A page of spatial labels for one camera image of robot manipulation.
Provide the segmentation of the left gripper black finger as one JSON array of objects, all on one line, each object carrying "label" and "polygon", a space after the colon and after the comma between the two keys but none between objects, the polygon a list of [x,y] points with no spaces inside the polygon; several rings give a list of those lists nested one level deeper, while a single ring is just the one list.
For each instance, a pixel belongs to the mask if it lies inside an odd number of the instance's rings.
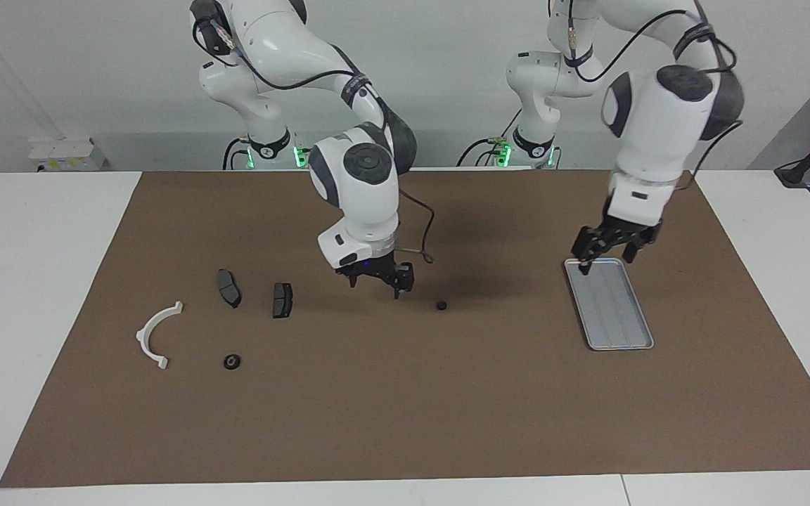
[{"label": "left gripper black finger", "polygon": [[632,264],[634,259],[638,256],[638,253],[644,249],[644,247],[656,243],[659,233],[659,228],[644,228],[644,230],[639,231],[639,233],[634,233],[624,248],[624,262]]},{"label": "left gripper black finger", "polygon": [[594,261],[619,243],[620,231],[616,228],[582,227],[572,246],[572,256],[579,262],[579,272],[588,275]]}]

